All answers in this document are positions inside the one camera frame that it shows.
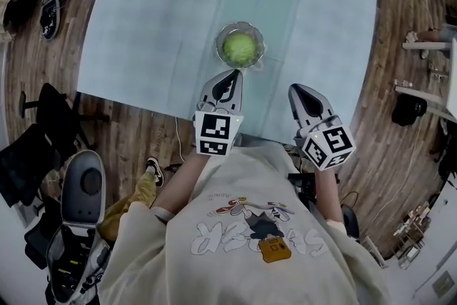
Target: black bag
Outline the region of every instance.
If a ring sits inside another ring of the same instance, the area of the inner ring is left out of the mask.
[[[427,110],[427,101],[409,94],[400,94],[392,112],[392,122],[400,126],[412,125],[416,117],[423,116]]]

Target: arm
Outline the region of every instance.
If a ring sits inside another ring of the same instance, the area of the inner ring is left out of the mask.
[[[325,220],[333,220],[344,224],[341,212],[338,187],[336,185],[335,171],[315,169],[317,209]]]
[[[192,191],[208,159],[208,155],[200,155],[195,150],[192,151],[152,206],[161,207],[175,215],[180,212],[189,202]]]

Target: cartoon print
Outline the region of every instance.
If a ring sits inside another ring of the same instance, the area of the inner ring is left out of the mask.
[[[258,205],[247,201],[246,197],[232,199],[228,202],[228,204],[230,206],[221,207],[216,210],[216,213],[225,214],[230,212],[230,215],[232,216],[243,213],[246,223],[253,231],[251,239],[264,240],[269,238],[283,238],[284,233],[278,228],[275,219],[288,221],[290,219],[289,214],[293,215],[293,212],[287,209],[286,205],[277,204],[275,202],[268,202],[267,205]],[[265,211],[260,215],[256,215],[248,209],[249,207],[254,207],[260,210],[271,210],[271,217],[268,216]]]
[[[220,221],[210,227],[199,223],[199,236],[191,243],[192,254],[204,255],[208,251],[216,253],[221,244],[226,253],[248,245],[250,250],[260,252],[265,262],[271,263],[290,258],[292,253],[289,246],[299,254],[309,254],[312,257],[328,251],[325,241],[315,229],[306,235],[296,229],[289,229],[285,235],[280,223],[289,221],[294,212],[284,204],[267,202],[266,205],[258,205],[247,201],[246,197],[238,197],[228,201],[228,206],[211,211],[208,216],[216,217],[227,213],[231,216],[241,216],[242,213],[244,220],[232,222],[226,228]]]
[[[265,262],[270,263],[291,257],[291,250],[282,239],[284,233],[276,223],[277,219],[288,221],[290,219],[289,214],[293,214],[292,211],[286,208],[286,205],[275,202],[268,202],[267,205],[258,205],[248,202],[246,197],[238,197],[238,199],[230,200],[228,204],[230,206],[221,207],[216,210],[216,213],[225,214],[230,212],[232,216],[236,216],[242,212],[246,223],[253,231],[250,235],[251,239],[259,240],[258,247],[262,252]],[[257,215],[248,209],[249,207],[271,210],[271,215],[267,215],[265,211]]]

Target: glass bowl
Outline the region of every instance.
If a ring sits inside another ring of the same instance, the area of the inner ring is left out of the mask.
[[[228,36],[231,34],[240,33],[247,34],[256,42],[256,54],[252,60],[247,61],[243,66],[230,60],[230,58],[224,52],[224,44]],[[222,31],[219,32],[216,37],[216,53],[217,56],[229,65],[233,69],[245,69],[253,66],[258,60],[261,59],[263,53],[265,52],[265,43],[263,42],[263,36],[260,31],[248,22],[236,22],[227,24]]]

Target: green ball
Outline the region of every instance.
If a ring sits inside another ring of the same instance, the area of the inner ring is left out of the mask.
[[[231,34],[224,42],[227,57],[240,67],[248,64],[256,55],[256,42],[247,34]]]

